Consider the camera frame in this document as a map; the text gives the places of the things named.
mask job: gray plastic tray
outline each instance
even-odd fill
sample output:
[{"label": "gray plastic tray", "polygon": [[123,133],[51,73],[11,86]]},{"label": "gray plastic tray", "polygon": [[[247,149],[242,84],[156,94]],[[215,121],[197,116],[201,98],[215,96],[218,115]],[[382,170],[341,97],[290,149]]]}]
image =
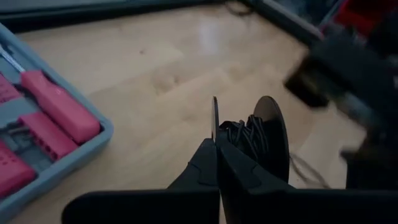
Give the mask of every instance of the gray plastic tray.
[{"label": "gray plastic tray", "polygon": [[[101,124],[101,132],[99,135],[84,143],[78,149],[57,162],[52,162],[38,146],[31,142],[27,142],[26,138],[23,138],[23,136],[10,137],[9,134],[0,131],[0,139],[37,173],[36,179],[29,185],[26,185],[23,189],[20,189],[18,192],[6,198],[0,198],[0,223],[5,223],[21,211],[26,203],[54,188],[69,173],[85,165],[99,153],[111,139],[113,125],[82,94],[58,75],[25,43],[21,42],[2,24],[0,24],[0,43],[6,45],[11,51],[12,56],[25,69],[42,70],[49,80],[66,89],[66,91],[85,106]],[[9,82],[13,84],[19,83],[19,74],[2,57],[0,57],[0,72]],[[29,98],[28,95],[1,104],[0,130],[3,130],[8,124],[16,123],[20,115],[39,110],[40,108],[36,105],[34,98]]]}]

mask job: wooden table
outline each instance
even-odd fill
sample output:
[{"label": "wooden table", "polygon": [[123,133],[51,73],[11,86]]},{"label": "wooden table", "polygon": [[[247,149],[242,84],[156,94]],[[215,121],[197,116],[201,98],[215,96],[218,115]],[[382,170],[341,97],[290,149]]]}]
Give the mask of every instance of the wooden table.
[{"label": "wooden table", "polygon": [[[223,6],[193,7],[20,34],[114,124],[104,152],[11,223],[59,223],[64,206],[93,190],[168,186],[220,120],[246,120],[263,95],[284,114],[290,150],[332,187],[345,186],[342,146],[364,131],[336,112],[310,111],[282,81],[306,47],[265,19]],[[291,172],[290,183],[305,186]]]}]

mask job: black wire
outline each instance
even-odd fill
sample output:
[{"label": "black wire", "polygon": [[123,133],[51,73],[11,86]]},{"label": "black wire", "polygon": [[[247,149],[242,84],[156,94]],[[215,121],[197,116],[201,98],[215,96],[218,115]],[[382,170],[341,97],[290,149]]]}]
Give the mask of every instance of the black wire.
[{"label": "black wire", "polygon": [[238,11],[237,9],[232,8],[227,1],[224,3],[224,5],[225,8],[229,11],[229,13],[231,13],[234,16],[244,17],[244,16],[250,16],[251,14],[254,13],[254,9],[252,7],[250,7],[247,11]]},{"label": "black wire", "polygon": [[[267,161],[272,158],[270,157],[271,149],[263,124],[261,118],[250,115],[246,125],[242,120],[238,123],[234,121],[225,121],[220,125],[220,129],[226,131],[228,141],[232,145],[242,150],[243,153],[266,169]],[[326,189],[330,188],[325,179],[305,160],[293,153],[289,154],[289,159],[293,170],[306,184],[319,185]],[[316,180],[312,180],[303,174],[297,164],[300,164],[303,168],[312,173]]]}]

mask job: screwdriver handle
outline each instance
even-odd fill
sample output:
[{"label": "screwdriver handle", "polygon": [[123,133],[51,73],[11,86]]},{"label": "screwdriver handle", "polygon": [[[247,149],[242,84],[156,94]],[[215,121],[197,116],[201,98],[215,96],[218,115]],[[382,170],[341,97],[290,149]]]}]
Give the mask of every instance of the screwdriver handle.
[{"label": "screwdriver handle", "polygon": [[40,107],[77,143],[100,132],[100,123],[63,88],[50,82],[39,70],[21,72],[21,85],[35,97]]}]

